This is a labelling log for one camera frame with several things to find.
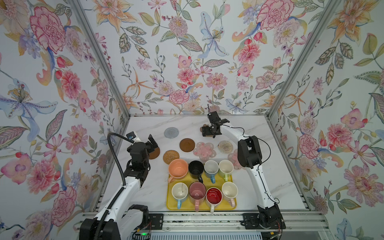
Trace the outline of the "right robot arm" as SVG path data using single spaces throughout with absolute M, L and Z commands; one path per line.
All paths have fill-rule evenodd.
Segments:
M 257 225 L 262 229 L 273 229 L 275 226 L 282 231 L 284 219 L 279 208 L 279 200 L 274 199 L 266 183 L 263 172 L 263 159 L 260 141 L 256 136 L 245 134 L 242 127 L 233 127 L 227 119 L 221 119 L 217 112 L 209 112 L 209 126 L 202 127 L 204 137 L 224 135 L 238 146 L 238 162 L 250 176 L 257 196 Z

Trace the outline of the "brown paw coaster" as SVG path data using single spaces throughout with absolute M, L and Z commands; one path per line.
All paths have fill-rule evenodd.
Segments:
M 204 124 L 200 128 L 200 130 L 202 132 L 203 137 L 212 137 L 212 138 L 215 137 L 215 133 L 213 132 L 213 126 L 212 125 Z

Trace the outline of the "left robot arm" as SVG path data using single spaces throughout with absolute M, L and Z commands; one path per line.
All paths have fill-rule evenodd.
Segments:
M 131 143 L 127 148 L 131 159 L 123 171 L 118 160 L 112 137 L 118 137 Z M 151 170 L 149 154 L 158 149 L 152 135 L 147 142 L 142 142 L 135 132 L 125 137 L 116 133 L 108 133 L 107 141 L 118 167 L 122 183 L 107 205 L 92 219 L 85 219 L 80 226 L 80 240 L 127 240 L 141 228 L 150 225 L 149 210 L 144 205 L 132 205 L 134 195 L 143 186 Z

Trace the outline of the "patterned round white coaster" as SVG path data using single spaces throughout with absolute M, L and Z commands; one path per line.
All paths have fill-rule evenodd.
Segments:
M 230 154 L 232 153 L 234 146 L 229 141 L 220 141 L 218 144 L 218 149 L 223 154 Z

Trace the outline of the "grey round coaster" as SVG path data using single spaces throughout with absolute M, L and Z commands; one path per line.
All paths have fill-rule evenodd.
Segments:
M 164 136 L 168 139 L 174 139 L 179 135 L 179 130 L 175 127 L 169 127 L 164 131 Z

